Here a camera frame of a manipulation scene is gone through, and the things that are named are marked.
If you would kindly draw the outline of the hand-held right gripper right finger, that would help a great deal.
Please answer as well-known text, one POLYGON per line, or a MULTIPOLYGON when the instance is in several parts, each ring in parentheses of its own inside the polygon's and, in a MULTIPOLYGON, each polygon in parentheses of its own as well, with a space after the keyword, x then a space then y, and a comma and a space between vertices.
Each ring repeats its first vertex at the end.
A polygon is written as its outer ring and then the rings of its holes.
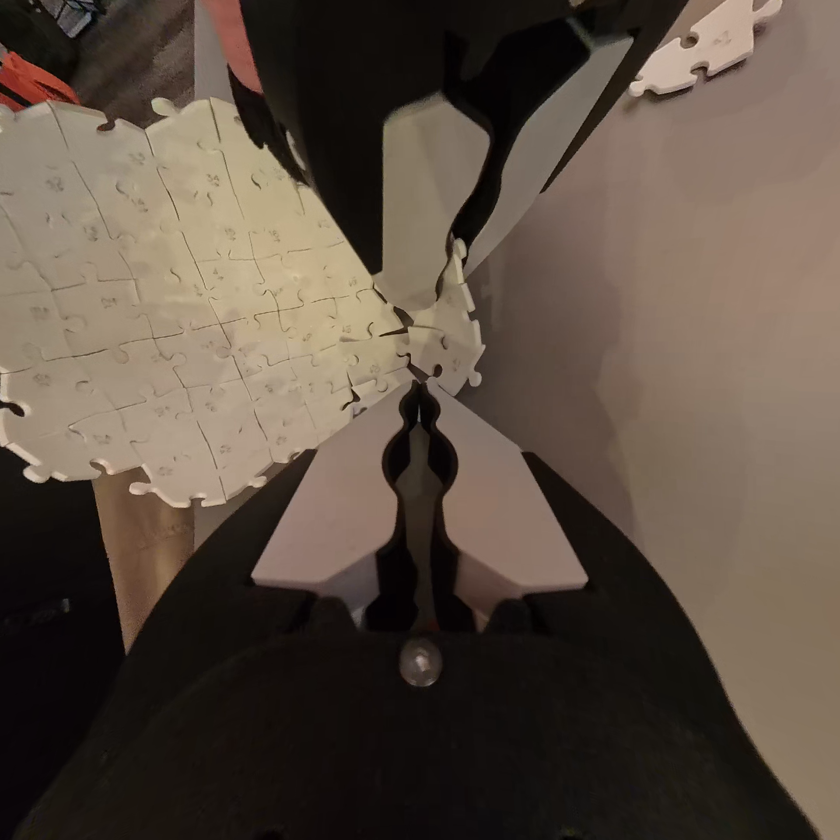
POLYGON ((589 580, 519 446, 436 382, 420 420, 434 504, 430 573, 438 626, 473 632, 500 603, 579 591, 589 580))

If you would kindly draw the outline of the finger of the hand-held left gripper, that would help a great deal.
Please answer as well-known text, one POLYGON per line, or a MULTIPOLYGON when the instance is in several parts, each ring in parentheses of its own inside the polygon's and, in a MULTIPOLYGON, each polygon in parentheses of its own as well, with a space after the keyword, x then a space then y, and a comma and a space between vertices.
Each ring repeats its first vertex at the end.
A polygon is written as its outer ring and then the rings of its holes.
POLYGON ((588 56, 582 67, 528 116, 507 153, 496 205, 468 246, 466 277, 499 246, 533 205, 615 75, 634 37, 585 36, 583 41, 588 56))
POLYGON ((481 94, 432 93, 383 122, 381 270, 374 280, 399 309, 436 302, 463 213, 471 241, 495 205, 502 148, 487 104, 481 94))

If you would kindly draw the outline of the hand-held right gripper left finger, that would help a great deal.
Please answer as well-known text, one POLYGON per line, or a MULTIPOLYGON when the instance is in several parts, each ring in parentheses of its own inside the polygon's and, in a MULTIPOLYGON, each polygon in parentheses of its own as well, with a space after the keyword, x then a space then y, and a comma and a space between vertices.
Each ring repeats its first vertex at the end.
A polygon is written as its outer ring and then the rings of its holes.
POLYGON ((258 585, 340 599, 370 629, 409 629, 417 567, 397 481, 420 384, 400 385, 318 448, 253 571, 258 585))

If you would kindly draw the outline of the colourful puzzle ball shell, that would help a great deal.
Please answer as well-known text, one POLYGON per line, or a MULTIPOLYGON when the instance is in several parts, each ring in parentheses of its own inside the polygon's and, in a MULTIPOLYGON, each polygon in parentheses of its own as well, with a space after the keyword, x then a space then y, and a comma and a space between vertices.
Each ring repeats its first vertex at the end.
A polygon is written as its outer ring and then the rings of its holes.
POLYGON ((403 313, 233 105, 153 105, 148 129, 2 108, 2 447, 25 478, 140 469, 133 494, 223 505, 415 373, 481 382, 461 242, 403 313))

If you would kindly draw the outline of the white joined puzzle piece pair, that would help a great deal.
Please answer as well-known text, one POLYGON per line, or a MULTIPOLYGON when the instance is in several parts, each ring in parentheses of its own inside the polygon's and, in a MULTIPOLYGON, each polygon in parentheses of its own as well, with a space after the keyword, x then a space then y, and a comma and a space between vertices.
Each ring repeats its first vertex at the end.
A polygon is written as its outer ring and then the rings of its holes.
POLYGON ((697 21, 689 32, 691 46, 673 38, 647 59, 627 92, 632 98, 645 93, 664 96, 693 88, 697 72, 707 77, 734 67, 753 54, 754 33, 776 16, 782 1, 726 1, 697 21))

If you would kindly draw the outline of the person's dark clothing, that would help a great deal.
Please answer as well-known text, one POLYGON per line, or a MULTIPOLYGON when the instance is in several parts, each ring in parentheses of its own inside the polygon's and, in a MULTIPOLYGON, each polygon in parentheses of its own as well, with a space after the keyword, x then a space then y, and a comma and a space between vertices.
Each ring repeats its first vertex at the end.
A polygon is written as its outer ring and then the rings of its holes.
POLYGON ((31 482, 1 453, 1 837, 85 738, 123 661, 89 482, 31 482))

